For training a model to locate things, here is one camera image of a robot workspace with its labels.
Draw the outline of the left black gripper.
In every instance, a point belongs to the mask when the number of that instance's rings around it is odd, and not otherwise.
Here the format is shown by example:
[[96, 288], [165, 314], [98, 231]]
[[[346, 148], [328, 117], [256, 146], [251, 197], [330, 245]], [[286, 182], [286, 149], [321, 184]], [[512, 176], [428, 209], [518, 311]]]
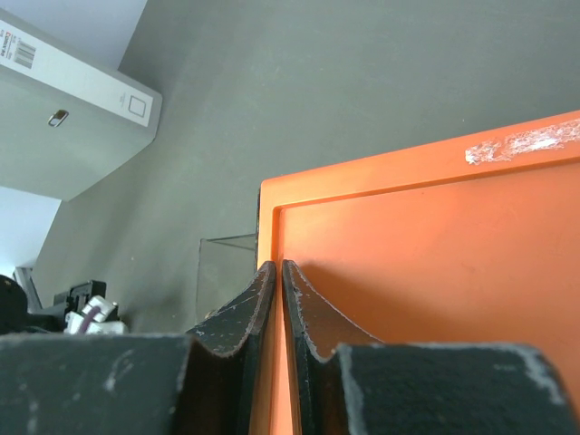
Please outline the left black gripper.
[[68, 314], [81, 314], [94, 296], [106, 296], [106, 284], [88, 281], [56, 295], [53, 304], [31, 308], [24, 289], [12, 278], [1, 276], [1, 335], [62, 333]]

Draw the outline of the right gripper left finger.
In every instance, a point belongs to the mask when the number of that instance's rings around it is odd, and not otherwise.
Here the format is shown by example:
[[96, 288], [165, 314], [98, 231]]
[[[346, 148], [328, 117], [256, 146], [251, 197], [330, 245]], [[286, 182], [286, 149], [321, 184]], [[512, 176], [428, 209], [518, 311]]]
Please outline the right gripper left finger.
[[1, 280], [4, 434], [247, 434], [276, 265], [183, 334], [57, 333]]

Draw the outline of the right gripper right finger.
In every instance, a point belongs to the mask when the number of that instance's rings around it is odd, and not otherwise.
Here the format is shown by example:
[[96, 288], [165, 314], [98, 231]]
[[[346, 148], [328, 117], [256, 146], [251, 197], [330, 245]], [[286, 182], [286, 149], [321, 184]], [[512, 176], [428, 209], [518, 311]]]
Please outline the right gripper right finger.
[[292, 422], [301, 434], [570, 434], [574, 408], [537, 349], [387, 344], [282, 264]]

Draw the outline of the clear drawer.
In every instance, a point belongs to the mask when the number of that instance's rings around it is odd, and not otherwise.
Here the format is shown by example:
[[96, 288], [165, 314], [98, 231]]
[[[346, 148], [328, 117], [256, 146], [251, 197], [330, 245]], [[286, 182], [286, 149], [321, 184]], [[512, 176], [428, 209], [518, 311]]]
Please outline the clear drawer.
[[239, 295], [256, 271], [256, 234], [202, 238], [196, 295], [200, 323]]

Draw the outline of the orange drawer box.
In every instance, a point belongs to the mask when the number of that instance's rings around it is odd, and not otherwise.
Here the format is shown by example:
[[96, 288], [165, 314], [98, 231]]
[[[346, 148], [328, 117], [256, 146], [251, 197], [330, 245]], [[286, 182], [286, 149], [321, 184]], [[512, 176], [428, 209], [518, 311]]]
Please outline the orange drawer box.
[[569, 112], [265, 180], [277, 268], [255, 407], [292, 422], [282, 264], [387, 344], [515, 343], [558, 373], [579, 431], [579, 115]]

